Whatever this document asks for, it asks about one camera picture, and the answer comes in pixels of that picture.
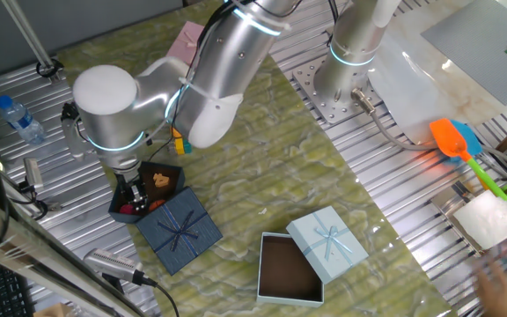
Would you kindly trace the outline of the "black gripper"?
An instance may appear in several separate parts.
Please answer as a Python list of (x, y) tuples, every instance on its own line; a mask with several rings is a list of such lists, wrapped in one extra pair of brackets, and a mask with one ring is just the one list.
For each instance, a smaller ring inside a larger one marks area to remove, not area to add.
[(138, 168), (114, 168), (113, 171), (124, 198), (123, 204), (134, 208), (135, 211), (144, 211), (148, 207), (148, 196)]

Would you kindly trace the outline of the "person hand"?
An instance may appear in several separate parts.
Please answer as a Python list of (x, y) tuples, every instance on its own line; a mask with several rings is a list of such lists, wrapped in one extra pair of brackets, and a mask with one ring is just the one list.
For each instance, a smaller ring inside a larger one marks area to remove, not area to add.
[(474, 263), (475, 294), (486, 317), (507, 317), (507, 275), (494, 260)]

